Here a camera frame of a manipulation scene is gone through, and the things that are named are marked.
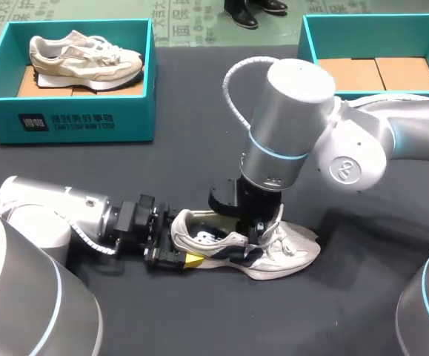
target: black table surface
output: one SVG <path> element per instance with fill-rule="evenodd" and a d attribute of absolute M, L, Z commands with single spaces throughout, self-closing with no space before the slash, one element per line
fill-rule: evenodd
<path fill-rule="evenodd" d="M 247 138 L 222 97 L 225 73 L 249 56 L 295 52 L 159 48 L 152 144 L 0 147 L 0 185 L 19 175 L 114 202 L 149 194 L 173 207 L 206 209 L 211 182 L 239 175 Z M 265 71 L 255 65 L 233 78 L 233 101 L 247 118 Z M 331 191 L 315 171 L 307 162 L 284 195 L 286 220 L 318 227 L 337 207 L 402 223 L 386 236 L 339 223 L 312 266 L 265 282 L 229 269 L 148 274 L 137 258 L 110 275 L 83 258 L 73 271 L 102 308 L 102 356 L 400 355 L 396 302 L 429 255 L 422 244 L 429 241 L 429 162 L 393 162 L 376 187 L 355 195 Z"/>

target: robot logo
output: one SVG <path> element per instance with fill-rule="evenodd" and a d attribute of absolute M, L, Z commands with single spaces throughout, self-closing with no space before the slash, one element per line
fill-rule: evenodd
<path fill-rule="evenodd" d="M 354 167 L 354 163 L 352 161 L 350 161 L 349 159 L 345 159 L 343 161 L 341 167 L 339 167 L 339 169 L 338 169 L 338 177 L 341 180 L 344 180 L 344 181 L 347 180 L 352 167 Z"/>
<path fill-rule="evenodd" d="M 361 167 L 354 159 L 341 156 L 330 163 L 330 174 L 338 183 L 354 184 L 361 178 Z"/>

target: open box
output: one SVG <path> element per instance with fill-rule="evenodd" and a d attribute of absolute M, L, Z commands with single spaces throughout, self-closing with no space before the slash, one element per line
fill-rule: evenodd
<path fill-rule="evenodd" d="M 143 82 L 98 95 L 36 87 L 30 39 L 61 39 L 71 30 L 142 54 Z M 152 140 L 156 65 L 150 19 L 9 22 L 0 38 L 0 144 Z"/>
<path fill-rule="evenodd" d="M 343 99 L 429 96 L 429 14 L 306 15 L 298 57 L 327 70 Z"/>

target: teal box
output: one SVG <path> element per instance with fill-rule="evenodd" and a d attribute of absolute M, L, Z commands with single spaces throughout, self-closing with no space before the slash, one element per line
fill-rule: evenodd
<path fill-rule="evenodd" d="M 298 58 L 318 64 L 318 59 L 377 57 L 425 57 L 429 67 L 429 14 L 303 16 Z M 380 93 L 337 92 L 349 100 Z M 429 91 L 407 93 L 429 96 Z"/>
<path fill-rule="evenodd" d="M 17 97 L 30 64 L 30 39 L 61 39 L 71 30 L 142 54 L 143 94 Z M 156 66 L 150 19 L 9 22 L 0 38 L 0 144 L 151 141 Z M 38 127 L 27 127 L 25 120 L 36 120 Z"/>

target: black shoe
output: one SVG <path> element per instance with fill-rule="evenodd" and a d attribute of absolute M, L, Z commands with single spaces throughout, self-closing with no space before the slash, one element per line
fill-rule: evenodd
<path fill-rule="evenodd" d="M 255 30 L 259 26 L 256 18 L 245 6 L 244 0 L 227 0 L 224 2 L 224 10 L 232 18 L 232 21 L 240 27 Z"/>
<path fill-rule="evenodd" d="M 252 4 L 260 6 L 263 11 L 272 15 L 284 16 L 288 10 L 288 6 L 279 0 L 253 0 Z"/>

